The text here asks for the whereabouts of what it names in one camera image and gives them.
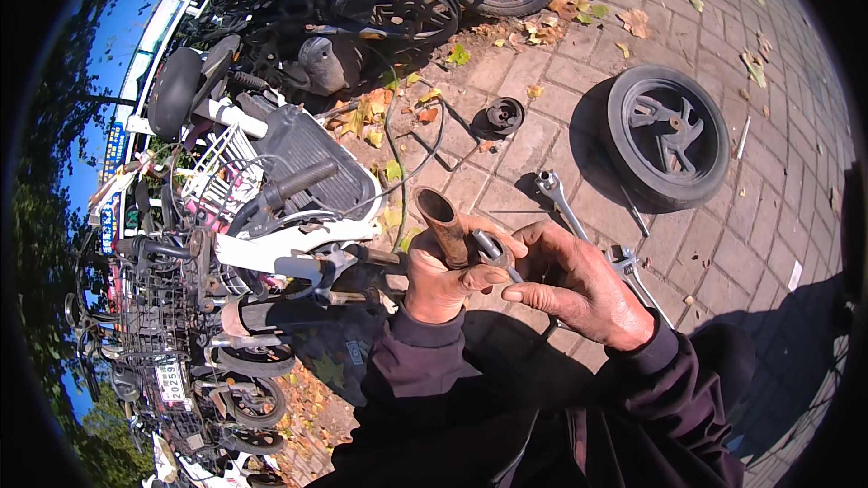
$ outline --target sleeve cuff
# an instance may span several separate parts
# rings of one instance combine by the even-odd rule
[[[389,319],[392,337],[411,347],[437,348],[455,343],[461,337],[464,308],[452,320],[442,324],[421,322],[410,316],[404,308]]]
[[[678,337],[663,322],[655,309],[648,309],[654,317],[654,335],[635,351],[623,352],[606,347],[606,354],[625,371],[650,375],[668,366],[678,353]]]

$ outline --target white stick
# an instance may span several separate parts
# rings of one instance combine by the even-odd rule
[[[745,141],[747,141],[747,129],[751,126],[751,116],[747,116],[745,121],[745,129],[741,131],[741,140],[739,140],[739,150],[735,152],[735,158],[741,160],[741,154],[745,152]]]

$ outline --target fingernail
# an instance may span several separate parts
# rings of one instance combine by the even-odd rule
[[[493,269],[492,271],[485,274],[485,282],[492,285],[499,285],[502,282],[509,281],[509,275],[506,274],[503,270]]]
[[[517,290],[512,290],[512,289],[507,288],[500,295],[500,297],[503,298],[505,301],[521,301],[522,300],[522,293],[518,292]]]

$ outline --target white license plate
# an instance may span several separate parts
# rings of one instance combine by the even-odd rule
[[[157,366],[155,370],[163,401],[171,403],[183,401],[187,397],[184,395],[184,382],[180,377],[180,365],[177,362],[166,366]]]

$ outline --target person's right hand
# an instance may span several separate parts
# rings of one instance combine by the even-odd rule
[[[513,237],[528,246],[528,255],[515,260],[527,282],[506,287],[504,300],[552,314],[588,339],[621,351],[654,335],[654,317],[595,245],[554,221],[535,222]],[[554,284],[542,284],[543,277]]]

